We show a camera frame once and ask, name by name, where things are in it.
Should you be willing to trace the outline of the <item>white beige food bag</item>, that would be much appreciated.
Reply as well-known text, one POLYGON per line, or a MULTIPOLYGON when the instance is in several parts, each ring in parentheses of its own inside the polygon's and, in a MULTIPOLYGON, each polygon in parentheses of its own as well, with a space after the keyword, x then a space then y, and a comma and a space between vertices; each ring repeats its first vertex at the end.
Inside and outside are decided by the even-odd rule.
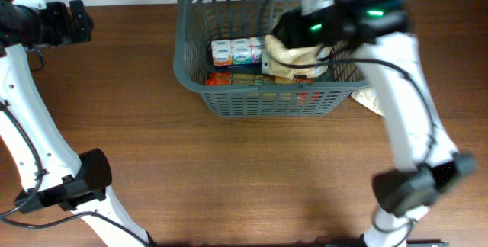
POLYGON ((377 92, 374 88, 368 87, 363 89, 355 90, 351 93, 351 97, 356 100, 359 104, 365 106, 368 110, 384 116, 384 112, 380 106, 380 102, 377 96, 377 92))

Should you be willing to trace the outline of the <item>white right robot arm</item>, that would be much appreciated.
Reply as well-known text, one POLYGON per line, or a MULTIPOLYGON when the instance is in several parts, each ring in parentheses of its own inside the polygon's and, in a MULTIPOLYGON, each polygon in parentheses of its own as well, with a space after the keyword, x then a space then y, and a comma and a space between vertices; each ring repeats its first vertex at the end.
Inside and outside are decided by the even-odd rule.
POLYGON ((444 194, 473 174, 438 116, 422 72, 419 43, 403 0, 301 0, 272 30, 287 48, 345 42, 377 92, 393 148, 394 169, 373 177, 378 207, 357 246, 404 246, 444 194))

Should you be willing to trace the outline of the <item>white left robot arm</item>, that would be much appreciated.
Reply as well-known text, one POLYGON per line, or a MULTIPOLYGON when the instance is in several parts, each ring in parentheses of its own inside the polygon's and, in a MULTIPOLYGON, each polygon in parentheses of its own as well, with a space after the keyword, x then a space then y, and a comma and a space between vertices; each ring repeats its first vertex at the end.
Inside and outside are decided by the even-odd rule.
POLYGON ((21 177, 14 212, 58 206, 84 220, 109 246, 151 246, 153 240, 117 199, 100 149, 72 150, 36 85, 27 53, 89 42, 94 23, 84 3, 1 0, 1 137, 21 177))

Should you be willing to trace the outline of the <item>spaghetti packet with red ends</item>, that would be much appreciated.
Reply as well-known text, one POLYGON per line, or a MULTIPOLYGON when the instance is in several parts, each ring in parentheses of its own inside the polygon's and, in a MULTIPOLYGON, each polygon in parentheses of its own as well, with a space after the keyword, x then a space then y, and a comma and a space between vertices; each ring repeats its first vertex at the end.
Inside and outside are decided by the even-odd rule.
POLYGON ((309 79, 286 79, 274 75, 250 75, 231 72, 211 73, 205 82, 208 86, 220 85, 293 85, 311 84, 309 79))

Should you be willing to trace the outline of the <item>Kleenex tissue multipack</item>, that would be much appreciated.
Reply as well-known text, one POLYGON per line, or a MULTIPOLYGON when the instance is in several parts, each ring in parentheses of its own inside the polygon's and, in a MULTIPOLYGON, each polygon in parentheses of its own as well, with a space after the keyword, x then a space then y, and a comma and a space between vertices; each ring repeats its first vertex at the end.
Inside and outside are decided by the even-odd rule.
POLYGON ((265 38, 212 40, 210 48, 213 65, 217 68, 257 66, 262 63, 265 38))

